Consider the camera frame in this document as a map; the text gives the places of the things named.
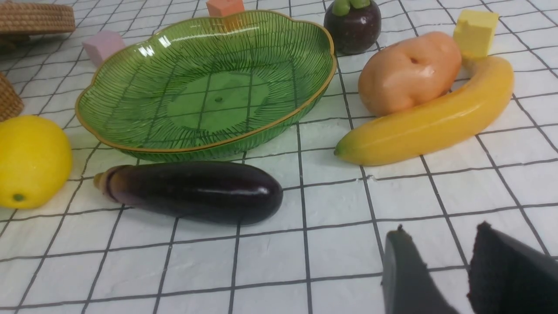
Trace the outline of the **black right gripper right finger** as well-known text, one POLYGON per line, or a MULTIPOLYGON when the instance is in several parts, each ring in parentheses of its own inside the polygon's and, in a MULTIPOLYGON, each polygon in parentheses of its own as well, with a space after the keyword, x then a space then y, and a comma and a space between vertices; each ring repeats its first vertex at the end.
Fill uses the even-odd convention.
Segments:
POLYGON ((476 314, 555 314, 558 264, 494 229, 477 226, 468 270, 468 300, 476 314))

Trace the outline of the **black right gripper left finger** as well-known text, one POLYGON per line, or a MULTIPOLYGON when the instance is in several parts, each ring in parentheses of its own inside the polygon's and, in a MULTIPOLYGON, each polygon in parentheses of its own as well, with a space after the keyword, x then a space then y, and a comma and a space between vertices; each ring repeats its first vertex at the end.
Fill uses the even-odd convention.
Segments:
POLYGON ((402 225, 385 237, 382 290, 387 314, 458 313, 438 289, 402 225))

